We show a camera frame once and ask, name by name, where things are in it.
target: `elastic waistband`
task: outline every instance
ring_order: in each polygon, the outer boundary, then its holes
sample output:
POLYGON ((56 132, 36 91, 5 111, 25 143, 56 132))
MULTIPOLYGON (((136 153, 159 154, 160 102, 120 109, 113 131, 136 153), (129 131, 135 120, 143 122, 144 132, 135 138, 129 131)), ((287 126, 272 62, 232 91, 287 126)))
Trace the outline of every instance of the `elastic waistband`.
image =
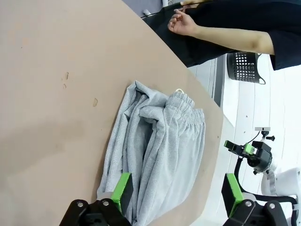
POLYGON ((180 118, 187 123, 202 123, 205 121, 202 109, 194 109, 194 101, 185 93, 174 92, 166 102, 166 107, 176 110, 180 118))

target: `hand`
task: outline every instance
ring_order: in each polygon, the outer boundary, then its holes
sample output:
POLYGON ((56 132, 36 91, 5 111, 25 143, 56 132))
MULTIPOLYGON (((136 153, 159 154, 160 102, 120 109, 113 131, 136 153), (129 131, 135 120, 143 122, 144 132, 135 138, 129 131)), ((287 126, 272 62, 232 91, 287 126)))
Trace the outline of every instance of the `hand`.
POLYGON ((178 9, 175 10, 175 14, 168 23, 168 29, 180 35, 192 36, 196 28, 197 25, 193 19, 178 9))
POLYGON ((198 7, 198 5, 202 2, 205 2, 207 0, 185 0, 185 1, 181 1, 181 5, 183 6, 182 8, 180 8, 179 10, 185 13, 185 10, 187 8, 196 8, 198 7))

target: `black pants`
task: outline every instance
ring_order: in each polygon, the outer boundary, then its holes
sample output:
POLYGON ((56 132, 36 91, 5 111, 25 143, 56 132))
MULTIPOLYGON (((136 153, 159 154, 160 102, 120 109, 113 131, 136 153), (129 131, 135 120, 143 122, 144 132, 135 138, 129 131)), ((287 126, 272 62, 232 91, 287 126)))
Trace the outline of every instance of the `black pants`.
POLYGON ((196 65, 196 63, 191 58, 190 51, 187 48, 186 37, 175 34, 167 28, 168 22, 176 8, 181 8, 181 5, 178 3, 164 7, 157 14, 145 17, 143 20, 187 67, 191 67, 196 65))

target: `beige tabletop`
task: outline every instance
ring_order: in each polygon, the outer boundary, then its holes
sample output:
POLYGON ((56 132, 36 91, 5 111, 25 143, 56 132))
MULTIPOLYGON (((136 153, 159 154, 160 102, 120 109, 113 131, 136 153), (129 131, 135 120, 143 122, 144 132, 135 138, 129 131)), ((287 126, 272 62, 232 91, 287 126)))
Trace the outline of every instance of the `beige tabletop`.
POLYGON ((70 202, 96 197, 105 150, 134 80, 204 109, 205 151, 193 190, 152 225, 183 226, 204 208, 222 112, 119 0, 0 2, 0 222, 57 226, 70 202))

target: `shirt sleeve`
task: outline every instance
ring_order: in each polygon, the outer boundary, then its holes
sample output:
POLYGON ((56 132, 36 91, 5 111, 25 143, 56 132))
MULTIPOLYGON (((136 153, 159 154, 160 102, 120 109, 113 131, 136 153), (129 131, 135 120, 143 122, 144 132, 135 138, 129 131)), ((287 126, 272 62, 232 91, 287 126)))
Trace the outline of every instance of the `shirt sleeve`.
POLYGON ((270 55, 274 70, 301 65, 301 34, 284 31, 268 33, 275 52, 275 55, 270 55))

